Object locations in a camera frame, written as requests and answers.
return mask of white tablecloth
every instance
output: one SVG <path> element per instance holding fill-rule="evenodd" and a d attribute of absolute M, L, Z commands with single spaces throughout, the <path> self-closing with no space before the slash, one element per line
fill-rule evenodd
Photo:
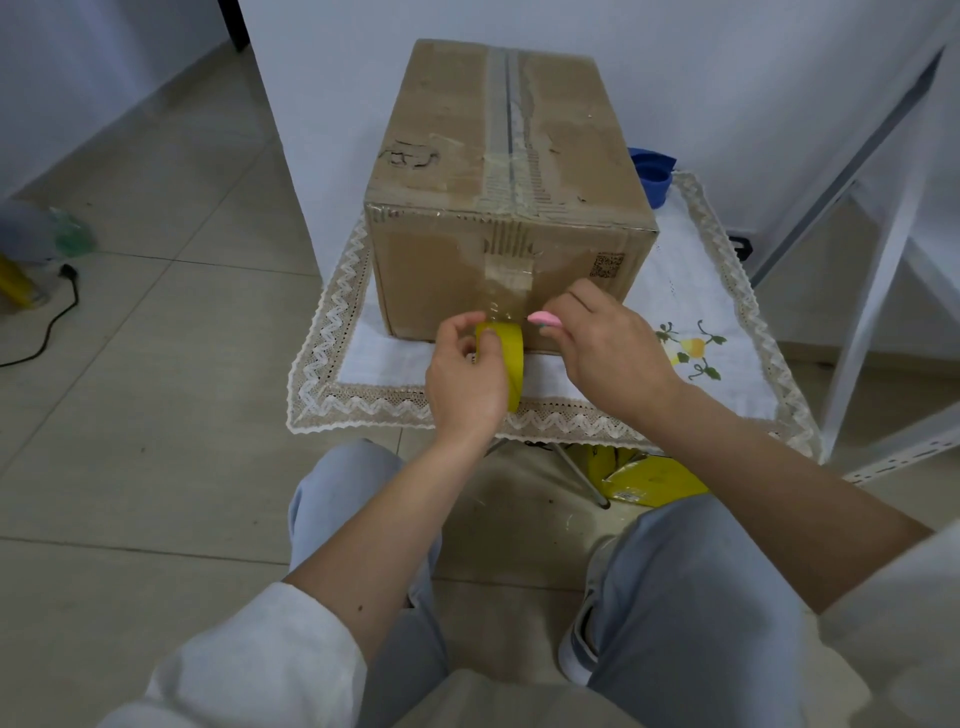
<path fill-rule="evenodd" d="M 816 456 L 819 436 L 804 398 L 693 175 L 676 175 L 657 222 L 660 236 L 625 304 L 660 332 L 681 376 Z M 422 386 L 433 345 L 387 334 L 371 255 L 359 224 L 291 371 L 288 426 L 294 432 L 432 425 Z M 563 361 L 549 354 L 526 355 L 523 400 L 501 435 L 649 448 L 638 433 L 584 401 Z"/>

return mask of table leg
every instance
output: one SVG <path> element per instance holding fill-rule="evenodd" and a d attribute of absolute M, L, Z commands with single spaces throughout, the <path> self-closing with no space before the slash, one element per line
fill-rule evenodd
<path fill-rule="evenodd" d="M 596 501 L 597 505 L 599 505 L 604 510 L 606 510 L 607 508 L 610 508 L 610 501 L 607 500 L 607 497 L 604 496 L 602 493 L 600 493 L 600 491 L 596 489 L 593 483 L 590 482 L 589 478 L 586 475 L 584 475 L 581 472 L 581 470 L 576 466 L 576 464 L 570 459 L 570 456 L 566 454 L 566 450 L 564 450 L 563 445 L 560 445 L 558 443 L 551 443 L 550 449 L 556 452 L 557 455 L 560 457 L 560 459 L 566 463 L 566 466 L 570 468 L 574 476 L 576 476 L 577 480 L 579 480 L 583 484 L 583 486 L 588 490 L 588 492 L 590 493 L 590 497 L 592 497 Z"/>

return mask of qr code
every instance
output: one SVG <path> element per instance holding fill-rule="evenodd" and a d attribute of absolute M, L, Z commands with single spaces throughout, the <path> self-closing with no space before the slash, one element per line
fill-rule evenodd
<path fill-rule="evenodd" d="M 600 253 L 593 260 L 593 268 L 590 269 L 592 279 L 615 279 L 620 270 L 620 264 L 623 262 L 625 254 L 623 253 Z"/>

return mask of white sleeve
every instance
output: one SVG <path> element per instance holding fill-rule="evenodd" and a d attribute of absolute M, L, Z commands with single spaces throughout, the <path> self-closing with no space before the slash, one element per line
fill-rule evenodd
<path fill-rule="evenodd" d="M 841 597 L 820 637 L 873 694 L 863 724 L 960 725 L 960 522 Z"/>
<path fill-rule="evenodd" d="M 299 589 L 272 584 L 164 660 L 146 694 L 101 728 L 352 728 L 366 679 L 347 628 Z"/>

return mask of black cable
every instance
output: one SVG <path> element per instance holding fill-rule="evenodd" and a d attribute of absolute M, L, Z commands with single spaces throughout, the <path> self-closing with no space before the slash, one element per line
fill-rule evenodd
<path fill-rule="evenodd" d="M 54 327 L 54 324 L 64 313 L 66 313 L 72 308 L 77 307 L 77 304 L 80 302 L 80 292 L 77 290 L 77 276 L 79 275 L 77 273 L 77 269 L 74 268 L 72 265 L 62 265 L 60 266 L 60 272 L 57 273 L 57 275 L 60 276 L 61 278 L 69 280 L 70 285 L 73 286 L 73 303 L 71 303 L 63 311 L 61 311 L 56 316 L 54 316 L 53 319 L 50 320 L 50 323 L 47 324 L 47 332 L 43 335 L 43 344 L 42 346 L 40 346 L 40 349 L 37 353 L 27 356 L 23 359 L 17 359 L 16 361 L 4 362 L 3 364 L 0 364 L 0 369 L 3 369 L 4 367 L 11 367 L 14 364 L 23 364 L 23 362 L 25 361 L 31 361 L 33 359 L 36 359 L 45 351 L 47 351 L 47 344 L 50 343 L 50 329 Z"/>

